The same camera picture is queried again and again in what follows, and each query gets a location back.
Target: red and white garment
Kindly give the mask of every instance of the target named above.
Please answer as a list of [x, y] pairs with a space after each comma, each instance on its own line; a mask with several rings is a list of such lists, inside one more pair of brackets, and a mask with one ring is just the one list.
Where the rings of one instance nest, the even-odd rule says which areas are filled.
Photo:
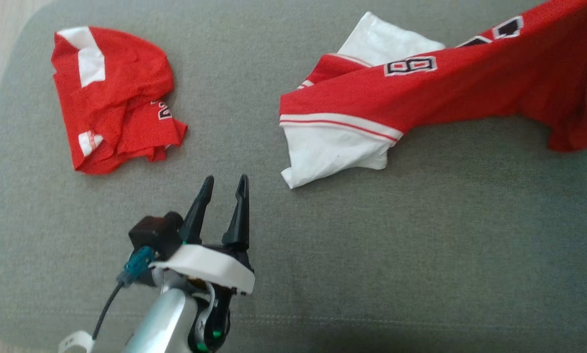
[[99, 27], [63, 29], [51, 63], [75, 170], [107, 174], [130, 158], [166, 158], [187, 126], [159, 99], [174, 76], [159, 47]]
[[[374, 29], [360, 33], [359, 43], [395, 46]], [[382, 169], [387, 149], [419, 125], [522, 114], [552, 129], [552, 150], [587, 148], [587, 0], [551, 0], [454, 49], [379, 63], [360, 47], [322, 56], [281, 97], [291, 188], [345, 168]]]

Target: gray fabric surface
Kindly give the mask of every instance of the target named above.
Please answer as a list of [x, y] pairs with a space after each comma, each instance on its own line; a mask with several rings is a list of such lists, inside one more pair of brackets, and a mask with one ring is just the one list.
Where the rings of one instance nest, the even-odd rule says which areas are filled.
[[[0, 339], [54, 348], [92, 330], [143, 215], [185, 212], [203, 178], [219, 241], [251, 182], [255, 294], [227, 352], [587, 352], [587, 151], [523, 118], [416, 129], [389, 166], [289, 190], [280, 94], [365, 11], [449, 46], [538, 0], [60, 0], [26, 25], [0, 87]], [[106, 26], [168, 54], [191, 134], [167, 161], [73, 172], [51, 79], [53, 32]], [[117, 352], [156, 298], [119, 294]]]

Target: robotic arm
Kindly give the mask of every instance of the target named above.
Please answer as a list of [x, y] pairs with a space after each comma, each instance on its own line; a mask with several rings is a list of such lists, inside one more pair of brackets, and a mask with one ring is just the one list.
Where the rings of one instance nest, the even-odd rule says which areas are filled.
[[[123, 287], [133, 281], [159, 287], [161, 295], [128, 341], [124, 353], [214, 353], [224, 344], [230, 330], [232, 296], [252, 293], [255, 275], [247, 253], [248, 177], [240, 178], [237, 206], [221, 245], [202, 245], [200, 233], [214, 181], [212, 176], [206, 178], [184, 219], [176, 212], [165, 217], [147, 216], [130, 230], [134, 252], [118, 282], [127, 284]], [[141, 256], [143, 253], [153, 256]], [[140, 257], [147, 264], [142, 271], [131, 264]], [[138, 276], [131, 279], [130, 274], [135, 273]], [[78, 331], [60, 343], [60, 353], [71, 346], [82, 346], [91, 353], [108, 306], [109, 303], [92, 337], [83, 337], [88, 334]]]

